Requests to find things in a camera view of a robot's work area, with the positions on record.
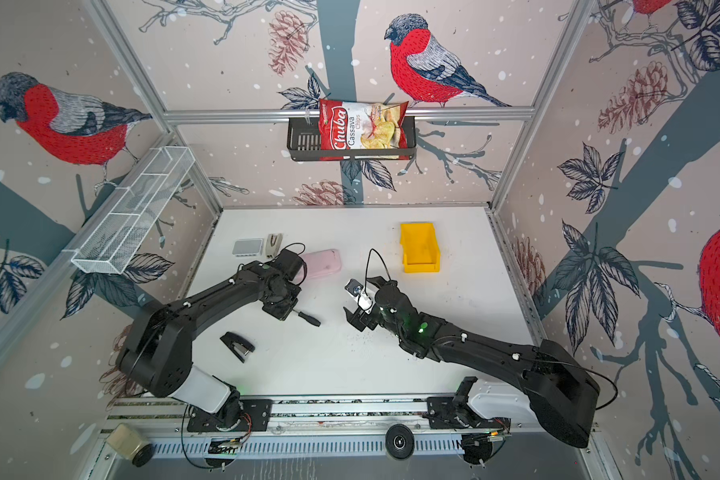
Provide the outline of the black screwdriver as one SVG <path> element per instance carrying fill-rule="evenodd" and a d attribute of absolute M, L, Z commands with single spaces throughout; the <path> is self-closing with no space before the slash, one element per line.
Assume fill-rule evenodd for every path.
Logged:
<path fill-rule="evenodd" d="M 305 320 L 307 323 L 309 323 L 312 326 L 320 327 L 321 322 L 314 316 L 309 315 L 307 313 L 304 313 L 302 311 L 294 311 L 294 313 L 301 319 Z"/>

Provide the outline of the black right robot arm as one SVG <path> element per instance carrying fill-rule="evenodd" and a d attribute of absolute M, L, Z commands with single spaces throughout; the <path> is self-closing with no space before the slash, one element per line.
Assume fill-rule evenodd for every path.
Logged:
<path fill-rule="evenodd" d="M 345 316 L 358 331 L 381 327 L 416 358 L 455 363 L 501 380 L 528 398 L 551 436 L 576 448 L 589 444 L 600 387 L 558 343 L 515 344 L 469 332 L 418 311 L 397 281 L 381 276 L 363 283 L 351 279 L 345 291 L 356 304 Z"/>

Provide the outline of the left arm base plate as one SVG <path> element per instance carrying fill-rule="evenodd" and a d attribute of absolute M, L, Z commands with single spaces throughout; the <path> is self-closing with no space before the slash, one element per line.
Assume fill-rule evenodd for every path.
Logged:
<path fill-rule="evenodd" d="M 186 430 L 191 433 L 264 432 L 268 427 L 272 406 L 273 401 L 264 398 L 242 398 L 225 405 L 215 414 L 192 406 Z"/>

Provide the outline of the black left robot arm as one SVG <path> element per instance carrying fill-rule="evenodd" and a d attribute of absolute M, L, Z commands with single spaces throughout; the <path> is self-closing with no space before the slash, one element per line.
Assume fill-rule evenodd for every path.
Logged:
<path fill-rule="evenodd" d="M 152 302 L 132 324 L 116 366 L 157 398 L 171 397 L 215 417 L 225 428 L 242 415 L 236 387 L 193 363 L 194 341 L 234 311 L 260 302 L 262 310 L 283 321 L 298 302 L 295 282 L 306 271 L 302 257 L 281 251 L 267 262 L 253 261 L 231 277 L 193 296 L 168 304 Z"/>

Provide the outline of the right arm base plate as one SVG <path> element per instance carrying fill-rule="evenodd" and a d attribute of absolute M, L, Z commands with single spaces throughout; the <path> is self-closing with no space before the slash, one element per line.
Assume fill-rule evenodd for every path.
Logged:
<path fill-rule="evenodd" d="M 511 420 L 508 417 L 485 418 L 468 405 L 469 392 L 478 378 L 464 377 L 456 392 L 451 396 L 435 396 L 426 399 L 426 411 L 422 417 L 429 427 L 440 429 L 497 429 L 509 433 Z"/>

